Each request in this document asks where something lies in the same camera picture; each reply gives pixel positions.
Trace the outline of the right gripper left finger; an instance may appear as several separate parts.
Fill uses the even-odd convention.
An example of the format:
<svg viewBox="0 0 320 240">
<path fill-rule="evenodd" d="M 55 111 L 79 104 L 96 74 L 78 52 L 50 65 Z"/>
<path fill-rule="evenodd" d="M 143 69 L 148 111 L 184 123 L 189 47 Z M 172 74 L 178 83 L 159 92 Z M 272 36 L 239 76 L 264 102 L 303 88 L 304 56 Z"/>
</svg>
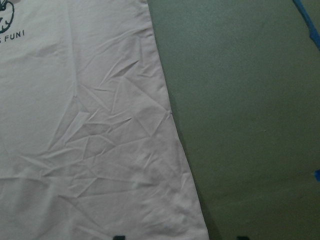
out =
<svg viewBox="0 0 320 240">
<path fill-rule="evenodd" d="M 126 240 L 125 235 L 115 235 L 112 240 Z"/>
</svg>

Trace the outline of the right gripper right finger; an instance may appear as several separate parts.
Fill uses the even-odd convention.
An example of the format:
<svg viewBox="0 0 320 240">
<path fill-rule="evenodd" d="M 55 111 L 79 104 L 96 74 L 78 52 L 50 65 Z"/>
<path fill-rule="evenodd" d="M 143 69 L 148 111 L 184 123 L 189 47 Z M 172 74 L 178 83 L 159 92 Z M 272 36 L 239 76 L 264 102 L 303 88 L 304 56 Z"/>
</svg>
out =
<svg viewBox="0 0 320 240">
<path fill-rule="evenodd" d="M 247 236 L 237 236 L 236 237 L 237 240 L 248 240 Z"/>
</svg>

